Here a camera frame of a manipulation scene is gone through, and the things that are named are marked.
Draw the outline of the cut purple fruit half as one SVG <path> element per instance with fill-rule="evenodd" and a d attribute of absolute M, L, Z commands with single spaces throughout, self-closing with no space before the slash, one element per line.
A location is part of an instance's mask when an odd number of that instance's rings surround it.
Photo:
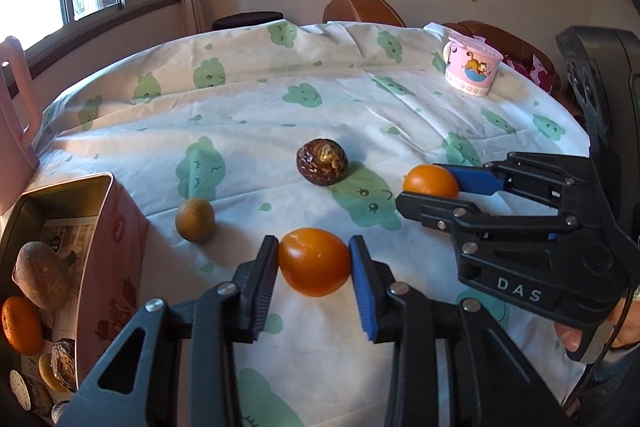
<path fill-rule="evenodd" d="M 53 401 L 47 388 L 39 381 L 23 376 L 16 369 L 10 372 L 10 386 L 17 402 L 27 412 L 48 417 L 51 414 Z"/>

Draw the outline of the large orange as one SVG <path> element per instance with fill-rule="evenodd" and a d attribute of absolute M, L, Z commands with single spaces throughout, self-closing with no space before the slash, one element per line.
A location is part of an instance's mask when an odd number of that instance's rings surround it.
<path fill-rule="evenodd" d="M 43 347 L 42 326 L 36 307 L 26 298 L 12 296 L 1 309 L 3 334 L 20 355 L 38 355 Z"/>

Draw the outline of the brown round potato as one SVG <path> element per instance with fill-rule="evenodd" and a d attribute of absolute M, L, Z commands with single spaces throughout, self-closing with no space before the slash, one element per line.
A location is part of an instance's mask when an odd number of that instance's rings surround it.
<path fill-rule="evenodd" d="M 18 251 L 12 281 L 38 308 L 60 309 L 70 293 L 62 261 L 45 243 L 28 242 Z"/>

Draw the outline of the small orange tangerine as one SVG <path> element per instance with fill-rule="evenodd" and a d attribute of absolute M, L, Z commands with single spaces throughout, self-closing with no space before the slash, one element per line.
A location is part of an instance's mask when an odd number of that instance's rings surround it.
<path fill-rule="evenodd" d="M 402 191 L 435 197 L 457 198 L 460 192 L 456 178 L 437 165 L 417 165 L 404 178 Z"/>

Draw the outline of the rectangular metal tin box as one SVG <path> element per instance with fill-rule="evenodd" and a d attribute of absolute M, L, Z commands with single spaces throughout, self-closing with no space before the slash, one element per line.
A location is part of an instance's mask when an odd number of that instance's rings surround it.
<path fill-rule="evenodd" d="M 77 337 L 74 339 L 77 390 L 91 367 L 137 311 L 149 221 L 114 174 L 104 172 L 23 193 L 10 210 L 1 233 L 2 309 L 9 297 L 26 298 L 12 281 L 12 271 L 18 250 L 36 238 L 43 222 L 90 216 L 96 217 L 96 228 L 81 281 Z M 50 421 L 51 414 L 39 416 L 20 406 L 9 379 L 12 369 L 16 369 L 23 376 L 44 384 L 38 371 L 38 359 L 43 353 L 51 354 L 53 343 L 47 343 L 44 338 L 41 317 L 40 320 L 43 347 L 38 355 L 20 355 L 15 351 L 6 340 L 1 324 L 1 391 L 21 415 L 36 421 Z M 52 398 L 52 410 L 75 393 L 59 393 L 44 387 Z"/>

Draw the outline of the brown wooden chair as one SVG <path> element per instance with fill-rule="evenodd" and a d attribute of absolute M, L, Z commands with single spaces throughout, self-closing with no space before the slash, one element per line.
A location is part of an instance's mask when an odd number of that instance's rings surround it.
<path fill-rule="evenodd" d="M 386 0 L 331 0 L 322 22 L 376 23 L 405 27 L 406 23 Z"/>
<path fill-rule="evenodd" d="M 514 68 L 521 75 L 532 80 L 540 89 L 548 92 L 576 120 L 584 120 L 582 110 L 577 106 L 574 98 L 569 98 L 561 86 L 561 78 L 552 61 L 536 46 L 510 34 L 509 31 L 477 20 L 462 20 L 457 23 L 446 23 L 445 26 L 462 35 L 484 40 L 484 43 L 489 44 L 504 56 L 504 64 Z"/>

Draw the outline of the printed paper leaflet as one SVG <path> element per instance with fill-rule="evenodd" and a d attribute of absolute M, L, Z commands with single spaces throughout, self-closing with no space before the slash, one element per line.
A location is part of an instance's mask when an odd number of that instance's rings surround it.
<path fill-rule="evenodd" d="M 95 228 L 94 216 L 48 219 L 43 222 L 36 238 L 29 241 L 45 243 L 55 252 L 56 257 L 62 261 L 70 283 L 70 293 L 60 309 L 46 311 L 35 305 L 43 321 L 44 338 L 47 343 L 55 343 L 61 338 L 77 337 L 81 281 Z"/>

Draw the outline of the small yellow-green fruit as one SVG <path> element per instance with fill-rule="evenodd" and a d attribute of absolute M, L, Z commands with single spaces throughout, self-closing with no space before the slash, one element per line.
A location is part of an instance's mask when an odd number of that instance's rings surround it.
<path fill-rule="evenodd" d="M 67 391 L 66 387 L 54 376 L 49 352 L 40 355 L 38 359 L 38 371 L 40 378 L 50 390 L 59 393 Z"/>

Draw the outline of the pink cartoon mug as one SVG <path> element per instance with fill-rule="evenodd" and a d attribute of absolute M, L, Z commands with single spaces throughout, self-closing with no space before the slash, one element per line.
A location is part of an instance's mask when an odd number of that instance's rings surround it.
<path fill-rule="evenodd" d="M 483 41 L 451 31 L 442 49 L 446 63 L 445 79 L 462 93 L 488 95 L 503 55 Z"/>

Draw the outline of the small brown kiwi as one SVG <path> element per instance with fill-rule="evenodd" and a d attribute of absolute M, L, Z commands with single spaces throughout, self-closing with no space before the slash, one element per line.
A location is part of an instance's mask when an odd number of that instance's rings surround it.
<path fill-rule="evenodd" d="M 183 239 L 191 243 L 205 243 L 216 227 L 212 204 L 201 198 L 187 199 L 177 211 L 175 227 Z"/>

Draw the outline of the white green cloud tablecloth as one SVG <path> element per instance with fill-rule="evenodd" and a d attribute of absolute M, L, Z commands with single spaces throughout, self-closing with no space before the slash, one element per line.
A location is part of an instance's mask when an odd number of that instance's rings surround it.
<path fill-rule="evenodd" d="M 551 95 L 500 67 L 484 98 L 445 79 L 439 24 L 289 22 L 171 41 L 64 90 L 37 143 L 39 185 L 113 173 L 149 221 L 138 306 L 183 303 L 228 280 L 266 235 L 301 228 L 360 235 L 396 279 L 432 299 L 474 296 L 449 237 L 401 217 L 417 165 L 480 167 L 511 152 L 586 155 L 588 138 Z M 330 139 L 345 178 L 320 186 L 296 152 Z M 176 230 L 189 198 L 210 202 L 205 243 Z"/>

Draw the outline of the pink electric kettle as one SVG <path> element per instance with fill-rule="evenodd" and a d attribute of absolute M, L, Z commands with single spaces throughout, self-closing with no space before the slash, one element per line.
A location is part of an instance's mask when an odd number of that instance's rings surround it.
<path fill-rule="evenodd" d="M 28 116 L 24 128 L 6 87 L 1 80 L 1 213 L 4 215 L 21 196 L 38 166 L 38 157 L 32 142 L 42 124 L 42 108 L 32 83 L 26 55 L 21 43 L 14 37 L 6 37 L 1 43 L 1 63 L 10 66 L 20 91 Z"/>

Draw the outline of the black round stool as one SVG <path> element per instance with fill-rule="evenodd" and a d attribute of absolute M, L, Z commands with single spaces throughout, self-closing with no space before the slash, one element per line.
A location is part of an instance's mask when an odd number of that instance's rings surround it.
<path fill-rule="evenodd" d="M 212 23 L 212 31 L 257 26 L 283 19 L 283 13 L 278 11 L 250 11 L 236 13 L 215 20 Z"/>

